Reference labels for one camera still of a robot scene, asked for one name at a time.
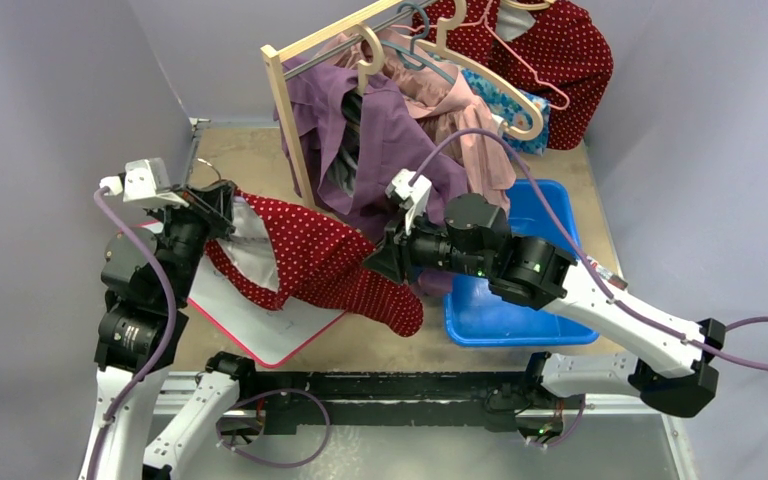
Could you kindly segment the red polka dot skirt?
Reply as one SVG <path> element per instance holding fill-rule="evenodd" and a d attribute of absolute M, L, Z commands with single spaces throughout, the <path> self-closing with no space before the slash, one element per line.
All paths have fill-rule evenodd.
<path fill-rule="evenodd" d="M 205 255 L 254 304 L 278 311 L 295 298 L 315 307 L 367 317 L 401 337 L 424 322 L 419 298 L 364 267 L 373 244 L 319 212 L 279 199 L 236 192 L 231 235 L 211 240 Z"/>

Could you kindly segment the purple pleated skirt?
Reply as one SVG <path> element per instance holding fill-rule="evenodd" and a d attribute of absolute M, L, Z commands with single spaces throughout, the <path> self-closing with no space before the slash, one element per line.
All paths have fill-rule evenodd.
<path fill-rule="evenodd" d="M 357 82 L 357 71 L 320 63 L 290 79 L 287 90 L 316 206 L 378 242 L 401 215 L 386 195 L 391 180 L 416 170 L 435 144 L 382 74 L 367 80 L 358 139 L 351 141 L 343 103 Z"/>

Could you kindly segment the cream wooden hanger front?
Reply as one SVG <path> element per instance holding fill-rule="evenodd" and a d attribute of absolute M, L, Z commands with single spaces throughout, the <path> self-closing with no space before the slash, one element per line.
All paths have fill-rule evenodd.
<path fill-rule="evenodd" d="M 381 36 L 363 22 L 358 23 L 344 31 L 358 44 L 366 43 L 371 51 L 371 59 L 365 57 L 356 64 L 358 72 L 357 92 L 362 95 L 368 84 L 368 77 L 379 73 L 384 66 L 385 51 L 384 48 L 391 48 L 396 53 L 406 55 L 408 58 L 417 60 L 420 67 L 428 68 L 434 71 L 440 78 L 454 84 L 456 80 L 442 68 L 439 68 L 432 62 L 432 58 L 425 58 L 418 55 L 413 48 L 418 45 L 424 54 L 433 54 L 444 60 L 446 65 L 455 65 L 460 72 L 464 69 L 474 72 L 486 83 L 492 84 L 494 88 L 503 93 L 508 99 L 519 106 L 522 114 L 517 117 L 505 118 L 504 122 L 498 125 L 498 129 L 510 135 L 513 138 L 522 141 L 530 141 L 537 138 L 544 129 L 545 121 L 542 110 L 525 96 L 519 89 L 516 89 L 505 79 L 497 75 L 484 65 L 448 49 L 445 45 L 449 28 L 446 27 L 436 36 L 437 42 L 427 41 L 423 35 L 406 37 L 408 46 L 395 44 L 389 40 L 382 40 Z"/>

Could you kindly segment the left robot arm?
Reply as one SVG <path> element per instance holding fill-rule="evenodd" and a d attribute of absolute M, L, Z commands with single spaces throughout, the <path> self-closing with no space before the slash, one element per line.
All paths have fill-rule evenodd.
<path fill-rule="evenodd" d="M 179 205 L 152 211 L 162 228 L 130 227 L 107 205 L 118 177 L 107 177 L 93 199 L 118 231 L 101 272 L 105 308 L 98 326 L 95 411 L 81 479 L 179 479 L 213 433 L 223 410 L 257 399 L 258 382 L 242 371 L 215 369 L 157 435 L 156 402 L 187 325 L 187 304 L 206 244 L 232 229 L 237 187 L 218 180 L 178 186 Z"/>

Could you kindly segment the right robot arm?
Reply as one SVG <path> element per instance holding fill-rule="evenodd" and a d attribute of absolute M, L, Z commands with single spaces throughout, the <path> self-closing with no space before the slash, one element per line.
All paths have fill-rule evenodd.
<path fill-rule="evenodd" d="M 410 214 L 391 221 L 363 264 L 397 284 L 413 282 L 420 269 L 482 278 L 509 304 L 573 320 L 623 347 L 613 355 L 532 355 L 521 392 L 533 406 L 615 394 L 692 418 L 715 398 L 719 373 L 704 349 L 722 347 L 721 322 L 685 320 L 600 285 L 588 261 L 541 237 L 512 232 L 505 212 L 478 194 L 451 201 L 441 226 Z"/>

